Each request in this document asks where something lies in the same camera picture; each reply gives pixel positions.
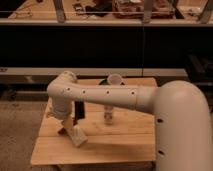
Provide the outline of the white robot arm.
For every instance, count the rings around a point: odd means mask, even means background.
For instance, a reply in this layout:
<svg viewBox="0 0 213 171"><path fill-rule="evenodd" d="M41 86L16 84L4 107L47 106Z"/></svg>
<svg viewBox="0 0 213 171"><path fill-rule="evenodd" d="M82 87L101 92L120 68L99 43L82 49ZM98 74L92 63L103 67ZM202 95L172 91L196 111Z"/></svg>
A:
<svg viewBox="0 0 213 171"><path fill-rule="evenodd" d="M213 171L211 115L202 91L187 81L160 87L82 85L64 71L47 87L53 116L70 112L72 101L126 108L155 116L156 171Z"/></svg>

